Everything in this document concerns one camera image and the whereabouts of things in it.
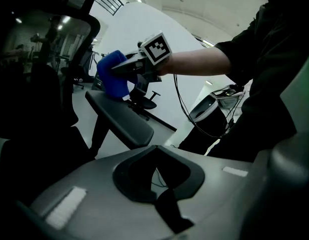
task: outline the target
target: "floor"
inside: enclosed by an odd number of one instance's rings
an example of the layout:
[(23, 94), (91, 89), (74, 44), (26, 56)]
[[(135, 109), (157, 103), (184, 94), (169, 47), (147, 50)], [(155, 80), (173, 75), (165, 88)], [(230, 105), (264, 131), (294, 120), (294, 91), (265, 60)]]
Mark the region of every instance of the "floor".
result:
[[(80, 87), (74, 86), (72, 103), (74, 112), (79, 118), (79, 121), (75, 124), (75, 126), (79, 129), (87, 146), (91, 147), (92, 136), (97, 121), (97, 114), (85, 98), (86, 91), (91, 89), (92, 84), (85, 83), (84, 85), (84, 90), (81, 90)], [(171, 135), (175, 133), (151, 118), (147, 123), (154, 130), (154, 134), (149, 145), (163, 145), (171, 137)], [(109, 131), (101, 148), (99, 149), (96, 159), (112, 156), (128, 150), (129, 149), (127, 146), (124, 145), (111, 131)]]

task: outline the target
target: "white tape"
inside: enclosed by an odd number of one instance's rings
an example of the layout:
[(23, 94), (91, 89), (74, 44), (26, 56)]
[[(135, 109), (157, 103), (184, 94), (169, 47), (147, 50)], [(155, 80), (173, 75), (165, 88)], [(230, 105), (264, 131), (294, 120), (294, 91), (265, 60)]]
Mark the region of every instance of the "white tape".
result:
[(226, 173), (234, 174), (240, 177), (246, 177), (248, 175), (248, 172), (246, 170), (239, 170), (239, 169), (231, 168), (229, 166), (226, 166), (222, 170)]
[(85, 189), (74, 186), (69, 194), (50, 212), (45, 222), (56, 230), (61, 230), (68, 223), (86, 194)]

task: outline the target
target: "hand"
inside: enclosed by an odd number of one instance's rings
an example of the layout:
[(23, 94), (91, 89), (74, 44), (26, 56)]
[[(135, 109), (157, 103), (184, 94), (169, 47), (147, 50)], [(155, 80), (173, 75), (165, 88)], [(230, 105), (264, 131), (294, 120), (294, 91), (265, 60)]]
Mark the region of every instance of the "hand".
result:
[(30, 38), (30, 41), (33, 43), (37, 43), (39, 39), (39, 36), (37, 34), (35, 34), (33, 37)]
[(156, 67), (158, 71), (158, 76), (164, 76), (166, 74), (172, 73), (172, 57), (169, 56), (168, 58), (161, 61), (158, 66)]
[(113, 98), (122, 98), (129, 94), (127, 81), (134, 84), (137, 83), (137, 75), (130, 77), (129, 79), (112, 74), (111, 69), (126, 61), (127, 58), (119, 50), (115, 50), (110, 54), (103, 57), (96, 65), (99, 78), (102, 81), (105, 93)]

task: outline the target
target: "gray plastic surface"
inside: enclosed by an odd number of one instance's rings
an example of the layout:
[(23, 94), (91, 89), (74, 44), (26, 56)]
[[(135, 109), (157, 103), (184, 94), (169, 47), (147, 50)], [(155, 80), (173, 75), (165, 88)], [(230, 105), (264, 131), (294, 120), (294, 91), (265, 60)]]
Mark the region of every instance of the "gray plastic surface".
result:
[(241, 238), (241, 230), (245, 216), (255, 203), (265, 184), (267, 163), (271, 150), (259, 152), (249, 169), (249, 174), (231, 191), (224, 202), (213, 208), (198, 224), (184, 232), (170, 237), (174, 240), (237, 240)]
[(147, 146), (154, 130), (133, 112), (124, 101), (115, 101), (103, 91), (89, 90), (85, 97), (98, 114), (109, 124), (110, 130), (129, 148)]
[(278, 143), (269, 160), (274, 184), (300, 189), (309, 184), (309, 133)]
[[(227, 173), (223, 168), (248, 171), (252, 165), (248, 162), (202, 156), (172, 147), (165, 148), (200, 165), (204, 170), (204, 183), (194, 197), (178, 202), (181, 215), (194, 223), (215, 214), (246, 181), (246, 178)], [(44, 216), (51, 203), (72, 186), (77, 186), (86, 189), (87, 195), (64, 228), (71, 236), (89, 240), (152, 240), (172, 237), (174, 233), (154, 205), (129, 200), (113, 183), (114, 168), (146, 149), (147, 147), (130, 150), (84, 164), (46, 189), (32, 203), (31, 209)]]

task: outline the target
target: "office chair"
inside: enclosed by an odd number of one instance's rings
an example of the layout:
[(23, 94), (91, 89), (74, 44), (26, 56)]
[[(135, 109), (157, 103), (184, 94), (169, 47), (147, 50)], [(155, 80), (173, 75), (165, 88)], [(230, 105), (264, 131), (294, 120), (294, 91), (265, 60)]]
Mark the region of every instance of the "office chair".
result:
[(156, 108), (157, 104), (152, 100), (156, 95), (161, 95), (155, 91), (152, 91), (153, 95), (151, 98), (146, 98), (145, 95), (147, 94), (149, 83), (141, 75), (138, 75), (137, 77), (138, 82), (134, 85), (133, 90), (130, 92), (130, 100), (132, 102), (130, 107), (138, 115), (143, 115), (146, 121), (149, 121), (150, 118), (147, 116), (147, 113), (145, 113), (144, 110), (152, 110)]

